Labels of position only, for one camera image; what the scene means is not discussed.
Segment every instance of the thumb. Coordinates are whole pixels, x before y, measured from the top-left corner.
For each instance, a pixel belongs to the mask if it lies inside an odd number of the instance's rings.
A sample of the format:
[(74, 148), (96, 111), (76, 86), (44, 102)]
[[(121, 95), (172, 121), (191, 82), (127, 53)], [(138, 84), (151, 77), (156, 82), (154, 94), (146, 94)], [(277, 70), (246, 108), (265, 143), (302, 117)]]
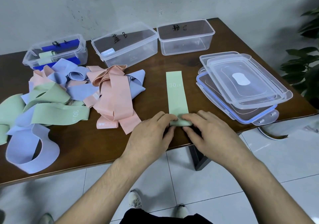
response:
[(171, 143), (173, 137), (174, 137), (174, 130), (176, 126), (171, 126), (165, 136), (163, 137), (162, 143), (165, 145), (165, 149), (168, 149), (169, 144)]
[(204, 143), (204, 140), (190, 127), (183, 127), (183, 130), (187, 133), (192, 143), (199, 149)]

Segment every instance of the pile of resistance bands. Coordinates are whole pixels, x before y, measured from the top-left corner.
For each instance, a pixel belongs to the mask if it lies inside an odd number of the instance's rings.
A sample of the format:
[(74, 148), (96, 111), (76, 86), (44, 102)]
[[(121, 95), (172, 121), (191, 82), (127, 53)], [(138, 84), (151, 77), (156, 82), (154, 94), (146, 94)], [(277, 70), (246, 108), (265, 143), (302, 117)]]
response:
[[(90, 108), (101, 114), (97, 129), (117, 128), (125, 134), (141, 122), (132, 99), (145, 90), (145, 71), (125, 75), (126, 65), (108, 69), (78, 66), (60, 59), (50, 68), (35, 70), (29, 93), (16, 94), (0, 104), (0, 145), (12, 135), (6, 159), (28, 174), (51, 165), (60, 153), (48, 138), (50, 125), (71, 125), (88, 120)], [(39, 140), (42, 149), (33, 158)]]

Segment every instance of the plastic container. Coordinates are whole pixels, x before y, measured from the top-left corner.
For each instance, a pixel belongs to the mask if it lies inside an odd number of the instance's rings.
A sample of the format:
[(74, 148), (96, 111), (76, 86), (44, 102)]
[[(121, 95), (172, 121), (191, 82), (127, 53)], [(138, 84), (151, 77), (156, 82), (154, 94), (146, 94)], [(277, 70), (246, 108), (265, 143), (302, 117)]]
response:
[(93, 48), (108, 67), (128, 67), (157, 53), (158, 34), (142, 22), (109, 33), (91, 41)]
[(275, 109), (277, 105), (243, 110), (229, 104), (225, 101), (207, 72), (199, 74), (196, 80), (198, 87), (214, 105), (231, 119), (237, 120), (242, 124), (266, 125), (276, 121), (279, 116), (279, 112)]
[(230, 54), (200, 60), (227, 103), (238, 109), (256, 109), (285, 102), (293, 93), (248, 54)]
[(157, 32), (165, 56), (207, 50), (215, 34), (205, 19), (160, 26)]
[[(40, 58), (47, 52), (51, 56)], [(75, 34), (59, 39), (53, 39), (32, 45), (26, 52), (22, 63), (32, 69), (43, 69), (44, 65), (52, 67), (60, 58), (67, 59), (77, 65), (87, 62), (86, 41), (81, 34)]]

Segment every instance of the chinese character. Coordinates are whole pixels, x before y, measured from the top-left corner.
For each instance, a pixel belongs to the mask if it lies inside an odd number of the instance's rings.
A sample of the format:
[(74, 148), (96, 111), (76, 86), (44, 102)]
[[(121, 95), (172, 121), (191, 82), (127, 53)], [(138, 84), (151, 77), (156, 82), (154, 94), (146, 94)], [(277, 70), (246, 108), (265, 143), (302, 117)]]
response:
[(113, 34), (112, 37), (114, 38), (114, 43), (117, 43), (118, 41), (120, 41), (120, 39), (117, 37), (116, 34)]
[(178, 31), (179, 30), (179, 26), (178, 25), (173, 25), (173, 29), (174, 29), (174, 32)]
[(54, 41), (52, 44), (53, 44), (54, 46), (61, 47), (61, 45), (60, 45), (57, 41)]

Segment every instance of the black pants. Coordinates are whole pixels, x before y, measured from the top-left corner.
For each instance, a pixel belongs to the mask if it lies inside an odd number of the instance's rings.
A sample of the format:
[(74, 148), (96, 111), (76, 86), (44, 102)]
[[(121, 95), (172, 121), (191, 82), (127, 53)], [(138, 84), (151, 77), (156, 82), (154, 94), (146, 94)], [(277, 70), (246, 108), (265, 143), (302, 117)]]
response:
[(180, 223), (196, 223), (196, 224), (212, 224), (209, 220), (203, 218), (199, 214), (195, 214), (192, 216), (187, 216), (185, 218), (175, 218), (175, 217), (157, 217), (153, 216), (145, 212), (142, 209), (129, 209), (123, 219), (121, 220), (120, 224), (131, 224), (132, 221), (134, 223), (154, 223), (154, 224), (180, 224)]

